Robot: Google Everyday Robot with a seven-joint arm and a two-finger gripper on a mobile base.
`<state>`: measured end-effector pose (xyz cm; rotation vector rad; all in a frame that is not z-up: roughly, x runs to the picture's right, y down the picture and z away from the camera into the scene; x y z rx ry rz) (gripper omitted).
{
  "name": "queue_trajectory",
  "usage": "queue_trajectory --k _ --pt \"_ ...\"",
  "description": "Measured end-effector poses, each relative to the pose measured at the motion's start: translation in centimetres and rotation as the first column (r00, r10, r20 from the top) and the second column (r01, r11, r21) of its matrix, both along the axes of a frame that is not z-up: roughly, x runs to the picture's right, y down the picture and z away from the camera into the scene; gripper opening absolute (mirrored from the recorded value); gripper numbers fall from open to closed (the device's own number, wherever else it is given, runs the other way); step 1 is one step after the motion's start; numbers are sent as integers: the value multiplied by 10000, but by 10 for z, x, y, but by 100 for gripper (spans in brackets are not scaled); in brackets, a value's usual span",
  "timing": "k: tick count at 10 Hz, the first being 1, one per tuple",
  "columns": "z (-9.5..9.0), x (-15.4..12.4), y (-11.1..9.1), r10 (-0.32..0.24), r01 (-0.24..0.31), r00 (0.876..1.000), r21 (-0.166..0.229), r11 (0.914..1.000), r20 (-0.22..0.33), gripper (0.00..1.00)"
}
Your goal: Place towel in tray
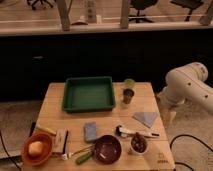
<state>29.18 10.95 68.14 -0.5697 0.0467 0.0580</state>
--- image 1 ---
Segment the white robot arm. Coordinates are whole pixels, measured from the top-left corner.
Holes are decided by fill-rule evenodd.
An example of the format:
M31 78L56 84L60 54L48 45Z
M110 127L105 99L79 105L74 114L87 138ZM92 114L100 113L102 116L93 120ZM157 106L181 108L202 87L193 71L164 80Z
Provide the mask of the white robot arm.
M157 95L161 108L161 118L168 128L176 116L175 107L190 100L213 115L213 88L205 84L208 78L207 67L200 62L170 70L166 76L166 86Z

